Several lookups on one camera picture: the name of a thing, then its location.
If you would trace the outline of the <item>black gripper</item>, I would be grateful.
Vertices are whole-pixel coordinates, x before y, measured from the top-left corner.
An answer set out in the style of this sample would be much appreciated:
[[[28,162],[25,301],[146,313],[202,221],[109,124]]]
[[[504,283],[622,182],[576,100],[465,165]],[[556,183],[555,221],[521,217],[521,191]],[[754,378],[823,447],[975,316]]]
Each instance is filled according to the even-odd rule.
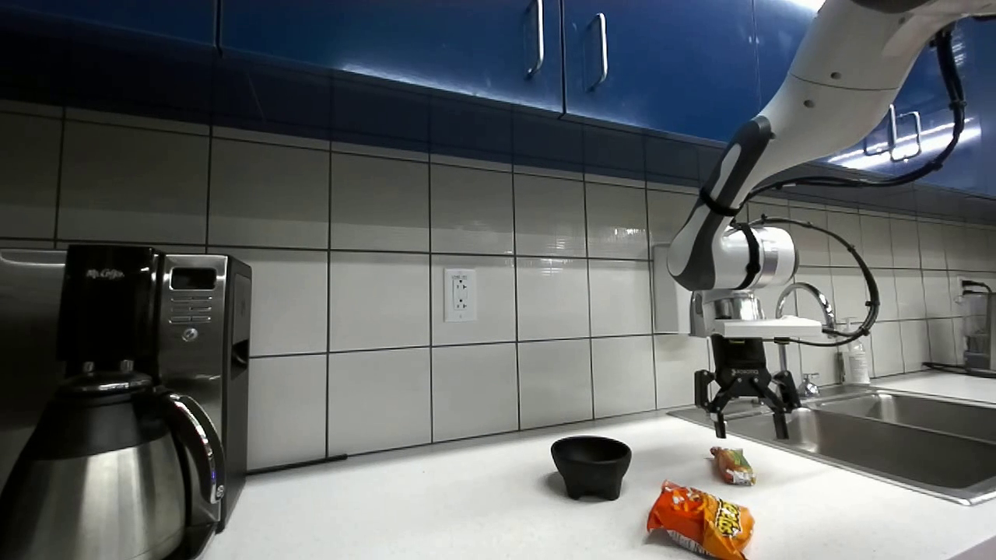
[[[711,416],[717,440],[725,440],[725,404],[754,396],[772,409],[774,440],[786,440],[786,416],[801,404],[795,378],[772,373],[758,341],[713,338],[713,371],[694,373],[694,404]]]

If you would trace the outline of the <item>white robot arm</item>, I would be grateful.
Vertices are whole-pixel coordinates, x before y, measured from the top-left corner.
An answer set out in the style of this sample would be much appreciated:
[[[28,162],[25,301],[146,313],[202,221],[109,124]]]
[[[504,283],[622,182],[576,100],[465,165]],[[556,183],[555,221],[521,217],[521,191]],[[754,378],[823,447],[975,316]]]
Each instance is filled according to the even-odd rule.
[[[670,243],[670,277],[711,306],[782,286],[796,250],[782,221],[734,215],[782,171],[835,155],[884,116],[917,53],[936,44],[951,116],[964,114],[948,28],[994,18],[996,0],[824,0],[774,96],[731,138]]]

